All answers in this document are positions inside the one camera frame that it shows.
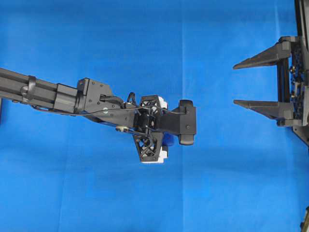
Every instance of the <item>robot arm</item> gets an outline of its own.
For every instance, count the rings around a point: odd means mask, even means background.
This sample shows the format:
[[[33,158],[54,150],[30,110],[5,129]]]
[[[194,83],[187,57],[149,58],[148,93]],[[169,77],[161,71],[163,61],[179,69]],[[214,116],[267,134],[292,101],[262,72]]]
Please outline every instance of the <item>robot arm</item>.
[[[130,133],[141,162],[163,162],[168,156],[165,139],[170,134],[182,145],[192,145],[196,134],[196,109],[191,101],[180,100],[179,106],[169,111],[167,103],[153,95],[142,97],[137,105],[134,93],[124,102],[112,94],[109,85],[88,78],[73,88],[0,69],[1,98],[38,111],[83,116]]]

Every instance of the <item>blue backdrop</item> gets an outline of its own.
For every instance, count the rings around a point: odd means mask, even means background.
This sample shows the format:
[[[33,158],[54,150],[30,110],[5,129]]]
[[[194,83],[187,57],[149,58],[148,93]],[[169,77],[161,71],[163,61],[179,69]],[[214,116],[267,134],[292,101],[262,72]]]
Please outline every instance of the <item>blue backdrop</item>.
[[[1,232],[297,231],[307,147],[233,99],[277,100],[276,68],[232,66],[296,35],[290,0],[2,0],[0,67],[89,77],[197,106],[194,146],[139,163],[131,136],[4,101]]]

